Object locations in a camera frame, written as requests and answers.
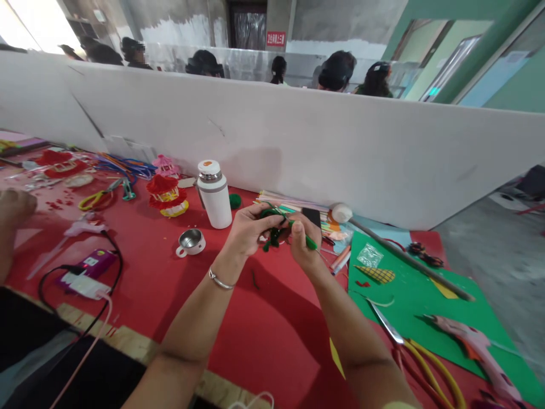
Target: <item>green cardboard sheet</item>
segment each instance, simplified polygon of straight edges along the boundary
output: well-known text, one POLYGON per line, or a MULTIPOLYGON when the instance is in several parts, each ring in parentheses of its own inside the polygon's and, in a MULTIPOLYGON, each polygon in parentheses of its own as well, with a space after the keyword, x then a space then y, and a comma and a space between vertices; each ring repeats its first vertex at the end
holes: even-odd
MULTIPOLYGON (((377 241, 354 232, 348 289, 350 297, 365 316, 374 322, 379 322, 367 301, 359 294, 379 303, 388 303, 394 296, 393 305, 387 308, 380 307, 380 309, 403 337, 414 339, 435 354, 486 379, 479 365, 466 357, 466 352, 454 338, 426 320, 422 320, 421 316, 423 314, 442 315, 480 330, 488 339, 506 348, 511 350, 517 350, 517 348, 495 316, 483 292, 473 280, 444 269, 437 269, 437 271, 469 292, 477 301, 467 302, 462 299, 445 298, 427 276, 400 260, 377 241), (396 273, 396 278, 392 282, 378 284, 355 267, 355 265, 362 265, 357 257, 367 243, 384 255, 378 268, 393 270, 396 273), (356 281, 368 281, 371 287, 360 287, 356 281)), ((543 388, 524 360, 498 347, 490 346, 489 350, 520 391, 524 400, 539 408, 545 407, 543 388)))

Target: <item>red tablecloth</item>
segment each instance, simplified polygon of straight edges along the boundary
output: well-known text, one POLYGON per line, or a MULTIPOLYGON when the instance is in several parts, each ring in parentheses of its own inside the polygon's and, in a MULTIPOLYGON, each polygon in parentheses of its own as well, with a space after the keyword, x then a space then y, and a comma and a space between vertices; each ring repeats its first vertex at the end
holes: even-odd
MULTIPOLYGON (((28 182, 26 177, 7 182, 4 177, 13 171, 13 168, 0 171, 1 188, 21 187, 28 182)), ((77 203, 112 182, 106 179, 112 174, 95 176, 98 179, 92 184, 71 194, 62 183, 50 190, 33 192, 39 199, 39 214, 18 236, 15 263, 7 281, 9 286, 37 298, 37 284, 46 271, 60 264, 75 264, 97 248, 111 248, 104 237, 84 233, 70 239, 34 279, 26 279, 40 257, 57 245, 62 233, 80 216, 77 203), (57 204, 60 209, 48 210, 46 202, 56 200, 62 202, 57 204)), ((195 188, 187 192, 189 210, 173 219, 148 207, 145 181, 136 184, 135 200, 121 200, 119 188, 116 202, 101 212, 125 260, 114 294, 112 323, 116 327, 126 325, 161 341, 175 314, 221 249, 229 228, 213 229, 195 188), (178 258, 174 252, 179 235, 193 227, 203 231, 206 249, 196 256, 178 258)), ((243 206, 251 204, 257 196, 234 188, 230 188, 230 192, 242 196, 243 206)), ((435 248, 436 255, 444 257, 438 234, 421 233, 418 241, 427 249, 435 248)), ((328 255, 328 258, 333 261, 335 256, 328 255)), ((112 266, 100 280, 112 284, 117 267, 117 264, 112 266)), ((66 295, 53 281, 50 279, 45 286, 45 296, 53 306, 66 302, 90 314, 100 310, 102 302, 66 295)), ((346 277, 339 275, 337 281, 346 288, 346 277)), ((389 343, 383 330, 374 323, 373 326, 389 343)), ((480 396, 479 389, 489 390, 483 379, 443 362, 468 403, 480 396)), ((209 369, 255 394, 264 390, 271 392, 280 407, 356 407, 347 383, 331 359, 329 334, 314 289, 293 261, 287 244, 269 253, 259 250, 249 259, 225 314, 209 369), (252 271, 259 290, 252 283, 252 271)), ((410 377, 409 383, 424 407, 435 407, 410 377)))

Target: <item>concrete floor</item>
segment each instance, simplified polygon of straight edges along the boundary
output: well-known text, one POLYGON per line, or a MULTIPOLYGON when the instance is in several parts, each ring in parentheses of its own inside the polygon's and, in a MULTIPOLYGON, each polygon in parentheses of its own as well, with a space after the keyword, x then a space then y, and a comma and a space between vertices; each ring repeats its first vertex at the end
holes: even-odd
POLYGON ((484 198, 435 230, 452 270, 479 284, 545 385, 545 214, 517 216, 484 198))

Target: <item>white thermos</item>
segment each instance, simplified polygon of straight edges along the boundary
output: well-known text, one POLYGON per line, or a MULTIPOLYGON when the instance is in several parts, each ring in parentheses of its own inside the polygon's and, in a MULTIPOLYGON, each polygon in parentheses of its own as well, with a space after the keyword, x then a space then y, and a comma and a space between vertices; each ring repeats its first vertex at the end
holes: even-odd
POLYGON ((229 204, 227 178, 222 175, 220 164, 214 160, 199 163, 197 188, 212 227, 223 229, 231 224, 233 215, 229 204))

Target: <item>hand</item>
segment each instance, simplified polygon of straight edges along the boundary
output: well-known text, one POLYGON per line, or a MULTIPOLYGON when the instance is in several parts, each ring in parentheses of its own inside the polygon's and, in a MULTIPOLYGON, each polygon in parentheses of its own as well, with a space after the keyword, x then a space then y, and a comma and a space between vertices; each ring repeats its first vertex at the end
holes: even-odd
POLYGON ((295 220, 295 223, 291 226, 291 254, 303 271, 309 274, 324 265, 319 254, 322 231, 301 213, 292 213, 290 220, 295 220), (314 240, 318 246, 316 250, 310 250, 307 247, 306 235, 314 240))
POLYGON ((21 190, 0 191, 0 228, 17 229, 36 211, 36 197, 21 190))
POLYGON ((270 208, 267 203, 253 204, 237 211, 224 250, 233 255, 249 257, 259 248, 259 236, 271 227, 279 226, 284 217, 268 216, 260 219, 261 212, 270 208))

